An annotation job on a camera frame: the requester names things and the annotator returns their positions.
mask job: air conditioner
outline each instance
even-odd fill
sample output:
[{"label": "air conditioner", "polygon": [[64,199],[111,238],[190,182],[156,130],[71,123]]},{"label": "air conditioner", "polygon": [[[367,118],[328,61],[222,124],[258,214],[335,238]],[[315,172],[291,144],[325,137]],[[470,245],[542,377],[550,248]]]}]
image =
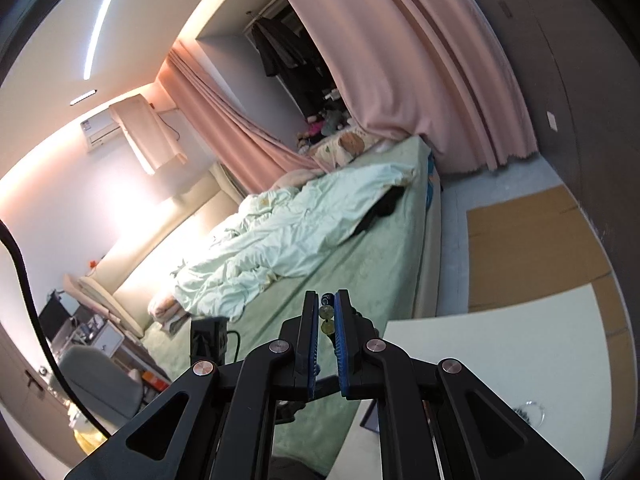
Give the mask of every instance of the air conditioner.
[{"label": "air conditioner", "polygon": [[89,152],[122,133],[122,128],[111,118],[109,109],[82,121],[80,126]]}]

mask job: gray chair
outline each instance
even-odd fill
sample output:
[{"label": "gray chair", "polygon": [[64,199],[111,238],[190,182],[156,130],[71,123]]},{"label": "gray chair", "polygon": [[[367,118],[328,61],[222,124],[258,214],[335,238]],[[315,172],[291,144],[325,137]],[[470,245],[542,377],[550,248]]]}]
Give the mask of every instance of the gray chair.
[{"label": "gray chair", "polygon": [[[140,410],[142,381],[127,375],[98,349],[74,345],[65,351],[58,367],[87,409],[116,428],[124,426]],[[51,386],[63,393],[55,378]]]}]

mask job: linear led light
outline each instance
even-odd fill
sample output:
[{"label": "linear led light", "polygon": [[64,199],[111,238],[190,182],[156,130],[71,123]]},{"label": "linear led light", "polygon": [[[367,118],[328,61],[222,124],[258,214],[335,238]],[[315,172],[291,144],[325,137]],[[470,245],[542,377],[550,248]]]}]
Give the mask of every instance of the linear led light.
[{"label": "linear led light", "polygon": [[82,94],[81,96],[76,97],[73,101],[71,101],[69,104],[71,106],[73,105],[77,105],[80,101],[82,101],[82,99],[87,99],[88,97],[91,97],[93,94],[95,94],[97,92],[97,90],[89,90],[88,92]]},{"label": "linear led light", "polygon": [[91,77],[91,65],[94,63],[95,47],[98,45],[98,37],[100,36],[100,30],[104,23],[104,18],[107,15],[109,4],[111,0],[103,0],[100,10],[98,10],[98,17],[95,19],[94,31],[91,33],[91,40],[89,40],[89,49],[86,51],[86,61],[84,62],[84,80],[86,81]]}]

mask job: curtain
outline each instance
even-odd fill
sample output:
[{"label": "curtain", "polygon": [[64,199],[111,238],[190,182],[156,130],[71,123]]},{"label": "curtain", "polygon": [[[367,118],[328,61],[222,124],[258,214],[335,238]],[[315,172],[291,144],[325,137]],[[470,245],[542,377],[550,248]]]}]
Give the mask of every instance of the curtain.
[{"label": "curtain", "polygon": [[285,173],[317,169],[229,104],[213,78],[181,42],[174,44],[158,79],[213,152],[249,192],[269,189]]},{"label": "curtain", "polygon": [[538,150],[510,64],[473,0],[289,0],[365,130],[420,135],[438,169]]},{"label": "curtain", "polygon": [[177,158],[187,162],[175,134],[162,122],[146,99],[136,94],[109,106],[109,113],[116,121],[142,167],[148,174]]}]

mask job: brown door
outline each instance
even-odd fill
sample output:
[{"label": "brown door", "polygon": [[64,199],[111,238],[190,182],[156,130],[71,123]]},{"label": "brown door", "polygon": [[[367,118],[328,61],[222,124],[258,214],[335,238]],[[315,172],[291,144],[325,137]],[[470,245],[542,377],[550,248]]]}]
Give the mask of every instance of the brown door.
[{"label": "brown door", "polygon": [[69,427],[66,407],[49,393],[0,325],[0,402],[42,447],[69,467],[86,457]]}]

